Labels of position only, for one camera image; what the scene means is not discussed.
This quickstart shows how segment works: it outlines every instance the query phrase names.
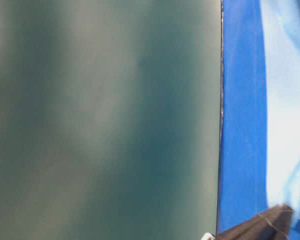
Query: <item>dark brown object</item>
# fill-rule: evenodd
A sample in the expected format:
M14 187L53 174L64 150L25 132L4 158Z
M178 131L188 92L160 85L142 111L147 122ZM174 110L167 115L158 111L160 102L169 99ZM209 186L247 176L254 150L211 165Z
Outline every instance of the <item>dark brown object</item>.
M285 240L289 236L293 210L276 205L216 236L215 240Z

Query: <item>green water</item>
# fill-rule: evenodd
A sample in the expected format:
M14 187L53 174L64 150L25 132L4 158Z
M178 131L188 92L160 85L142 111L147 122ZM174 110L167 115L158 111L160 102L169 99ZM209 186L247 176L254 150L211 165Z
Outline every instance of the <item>green water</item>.
M216 228L219 0L0 1L0 240Z

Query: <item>white object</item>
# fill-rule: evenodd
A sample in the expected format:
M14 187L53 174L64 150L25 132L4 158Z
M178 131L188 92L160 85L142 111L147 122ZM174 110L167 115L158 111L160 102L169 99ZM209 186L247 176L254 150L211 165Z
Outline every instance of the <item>white object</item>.
M208 233L208 232L206 232L203 235L203 237L201 238L201 240L214 240L214 239L215 239L215 237L212 234Z

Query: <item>light blue fabric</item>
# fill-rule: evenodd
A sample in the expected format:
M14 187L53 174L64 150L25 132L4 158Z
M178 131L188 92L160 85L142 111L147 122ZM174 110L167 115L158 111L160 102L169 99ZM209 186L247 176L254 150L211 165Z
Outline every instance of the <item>light blue fabric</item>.
M261 0L267 87L268 204L300 219L300 0Z

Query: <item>dark edge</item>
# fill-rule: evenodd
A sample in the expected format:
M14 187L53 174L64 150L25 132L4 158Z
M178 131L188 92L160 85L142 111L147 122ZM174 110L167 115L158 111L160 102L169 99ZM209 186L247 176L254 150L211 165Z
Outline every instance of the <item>dark edge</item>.
M224 126L224 0L220 1L221 11L221 67L220 67L220 132L219 132L219 167L218 167L218 189L216 207L216 235L220 232L220 200L222 189L222 134Z

